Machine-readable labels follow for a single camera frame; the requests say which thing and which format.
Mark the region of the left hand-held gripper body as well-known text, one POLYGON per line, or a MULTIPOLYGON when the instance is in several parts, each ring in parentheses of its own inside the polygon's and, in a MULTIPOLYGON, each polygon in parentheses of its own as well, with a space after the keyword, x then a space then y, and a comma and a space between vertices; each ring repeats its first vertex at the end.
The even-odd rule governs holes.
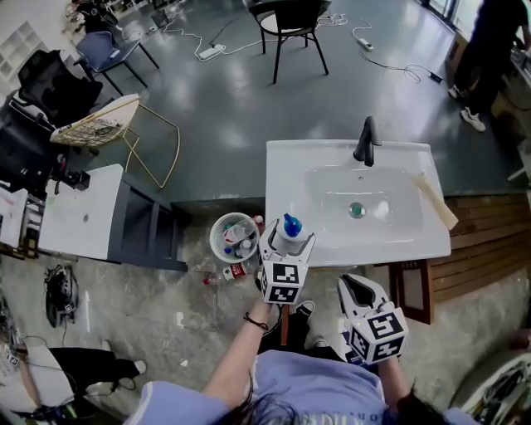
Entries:
POLYGON ((302 292, 309 269, 308 262, 298 262, 290 254, 272 254, 261 260, 261 292, 269 304, 293 305, 302 292))

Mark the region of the blue-capped soap bottle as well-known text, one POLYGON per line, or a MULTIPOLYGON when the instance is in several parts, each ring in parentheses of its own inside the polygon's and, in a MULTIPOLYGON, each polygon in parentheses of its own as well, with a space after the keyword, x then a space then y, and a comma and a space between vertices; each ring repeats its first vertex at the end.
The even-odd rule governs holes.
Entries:
POLYGON ((309 233, 297 217, 284 213, 276 226, 273 245, 282 255, 296 253, 304 245, 308 236, 309 233))

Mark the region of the person's left forearm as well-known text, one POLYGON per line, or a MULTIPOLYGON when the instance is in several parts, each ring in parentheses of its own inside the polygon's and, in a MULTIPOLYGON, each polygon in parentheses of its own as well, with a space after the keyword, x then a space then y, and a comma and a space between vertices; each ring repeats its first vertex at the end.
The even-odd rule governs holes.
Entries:
MULTIPOLYGON (((267 323, 271 305, 259 299, 251 309, 250 317, 267 323)), ((262 336, 265 332, 244 320, 221 362, 216 367, 203 393, 218 398, 229 408, 235 408, 246 398, 249 373, 255 362, 262 336)))

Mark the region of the person's right forearm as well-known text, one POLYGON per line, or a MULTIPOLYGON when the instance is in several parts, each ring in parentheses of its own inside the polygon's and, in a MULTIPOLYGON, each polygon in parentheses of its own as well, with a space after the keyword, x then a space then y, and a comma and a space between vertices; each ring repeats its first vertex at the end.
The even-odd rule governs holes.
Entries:
POLYGON ((395 413, 405 407, 413 395, 397 357, 391 357, 378 363, 378 375, 382 385, 385 403, 395 413))

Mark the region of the black wrist band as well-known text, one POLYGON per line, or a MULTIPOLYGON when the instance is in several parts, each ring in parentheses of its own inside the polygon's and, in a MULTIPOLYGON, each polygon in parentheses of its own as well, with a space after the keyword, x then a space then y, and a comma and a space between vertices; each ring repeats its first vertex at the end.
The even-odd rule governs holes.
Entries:
POLYGON ((246 322, 248 322, 248 323, 250 323, 250 324, 253 324, 253 325, 255 325, 256 327, 260 328, 260 329, 263 330, 264 332, 269 331, 269 326, 268 326, 266 323, 264 323, 264 322, 258 322, 258 321, 256 321, 256 320, 252 319, 252 318, 250 317, 250 314, 249 314, 248 312, 245 313, 243 319, 244 319, 246 322))

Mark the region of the person's black trousers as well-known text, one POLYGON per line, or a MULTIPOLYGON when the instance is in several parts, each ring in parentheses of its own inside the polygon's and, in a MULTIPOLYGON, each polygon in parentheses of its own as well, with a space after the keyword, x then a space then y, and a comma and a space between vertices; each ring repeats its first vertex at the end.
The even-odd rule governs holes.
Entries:
POLYGON ((262 336, 258 354, 263 354, 269 350, 287 351, 316 359, 328 359, 344 363, 344 360, 330 346, 305 348, 306 338, 310 331, 309 319, 306 316, 297 313, 290 314, 286 346, 280 343, 281 324, 282 321, 262 336))

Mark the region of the person's light blue shirt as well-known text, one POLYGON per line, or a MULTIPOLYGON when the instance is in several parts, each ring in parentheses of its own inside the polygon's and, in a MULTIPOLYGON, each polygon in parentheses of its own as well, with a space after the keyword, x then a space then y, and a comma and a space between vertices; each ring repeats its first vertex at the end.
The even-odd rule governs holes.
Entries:
POLYGON ((176 384, 155 381, 124 425, 479 425, 458 408, 443 413, 414 394, 397 408, 380 378, 363 367, 269 350, 259 354, 254 382, 235 408, 176 384))

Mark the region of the wooden slat step platform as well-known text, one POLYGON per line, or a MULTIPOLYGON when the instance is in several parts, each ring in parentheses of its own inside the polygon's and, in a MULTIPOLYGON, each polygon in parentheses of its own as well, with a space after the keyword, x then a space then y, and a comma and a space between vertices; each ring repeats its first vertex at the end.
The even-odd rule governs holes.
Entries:
POLYGON ((432 300, 441 303, 477 291, 531 267, 531 205, 525 194, 445 199, 458 223, 451 254, 431 259, 432 300))

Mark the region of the large white power strip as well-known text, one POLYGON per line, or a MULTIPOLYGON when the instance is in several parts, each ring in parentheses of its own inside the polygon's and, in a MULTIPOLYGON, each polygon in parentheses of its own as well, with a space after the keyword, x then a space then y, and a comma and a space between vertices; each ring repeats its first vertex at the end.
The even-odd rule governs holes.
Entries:
POLYGON ((207 48, 206 50, 200 51, 197 54, 197 58, 199 61, 209 61, 215 56, 218 56, 222 54, 225 51, 226 47, 221 44, 216 44, 215 46, 211 46, 207 48))

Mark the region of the black metal chair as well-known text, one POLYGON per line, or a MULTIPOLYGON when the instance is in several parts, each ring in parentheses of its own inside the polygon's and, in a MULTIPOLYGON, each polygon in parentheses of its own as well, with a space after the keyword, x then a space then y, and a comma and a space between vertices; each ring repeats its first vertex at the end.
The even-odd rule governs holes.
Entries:
POLYGON ((278 78, 281 47, 290 38, 304 39, 304 46, 312 41, 319 53, 324 74, 329 74, 316 30, 321 15, 328 10, 329 0, 267 0, 248 7, 248 12, 260 28, 262 53, 266 54, 266 35, 276 42, 275 67, 272 83, 278 78))

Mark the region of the cardboard box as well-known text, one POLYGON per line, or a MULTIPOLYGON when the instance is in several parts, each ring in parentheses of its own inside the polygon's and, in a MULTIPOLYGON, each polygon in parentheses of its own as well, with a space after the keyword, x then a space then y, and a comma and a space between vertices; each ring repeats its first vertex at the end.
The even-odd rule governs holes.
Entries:
POLYGON ((468 39, 460 32, 456 31, 451 46, 446 54, 445 69, 446 74, 451 77, 457 71, 460 59, 468 46, 468 39))

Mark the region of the blue chair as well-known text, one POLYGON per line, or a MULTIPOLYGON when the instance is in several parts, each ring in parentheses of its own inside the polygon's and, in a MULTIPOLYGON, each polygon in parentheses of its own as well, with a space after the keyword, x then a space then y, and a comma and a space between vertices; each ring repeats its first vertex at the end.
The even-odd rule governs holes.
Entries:
POLYGON ((108 72, 118 66, 125 66, 145 88, 148 87, 147 83, 129 64, 129 57, 137 49, 140 49, 154 66, 159 69, 158 63, 140 40, 116 46, 113 43, 113 36, 110 32, 88 33, 76 45, 80 58, 75 64, 82 68, 91 81, 95 80, 96 74, 102 75, 120 95, 123 95, 123 91, 108 76, 108 72))

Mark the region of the black equipment case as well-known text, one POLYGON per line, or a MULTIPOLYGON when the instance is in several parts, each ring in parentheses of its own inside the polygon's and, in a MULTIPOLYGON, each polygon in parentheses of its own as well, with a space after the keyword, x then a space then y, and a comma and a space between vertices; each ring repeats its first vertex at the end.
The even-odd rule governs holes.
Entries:
POLYGON ((50 141, 51 132, 9 104, 0 107, 0 180, 16 192, 25 188, 43 198, 59 155, 67 149, 50 141))

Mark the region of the black mesh office chair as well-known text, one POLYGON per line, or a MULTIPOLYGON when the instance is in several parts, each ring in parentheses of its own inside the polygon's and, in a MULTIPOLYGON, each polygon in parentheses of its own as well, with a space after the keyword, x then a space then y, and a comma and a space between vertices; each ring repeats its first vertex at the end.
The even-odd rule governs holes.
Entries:
POLYGON ((90 114, 103 84, 74 76, 58 50, 35 51, 17 74, 18 98, 37 107, 51 125, 62 127, 90 114))

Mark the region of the white wall shelf unit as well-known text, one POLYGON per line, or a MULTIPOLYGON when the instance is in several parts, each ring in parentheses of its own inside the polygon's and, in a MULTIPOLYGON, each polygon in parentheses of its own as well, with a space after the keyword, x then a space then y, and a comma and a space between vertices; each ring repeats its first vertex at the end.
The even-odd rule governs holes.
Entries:
POLYGON ((47 51, 47 47, 30 22, 25 21, 0 42, 0 81, 16 85, 18 72, 29 57, 38 50, 47 51))

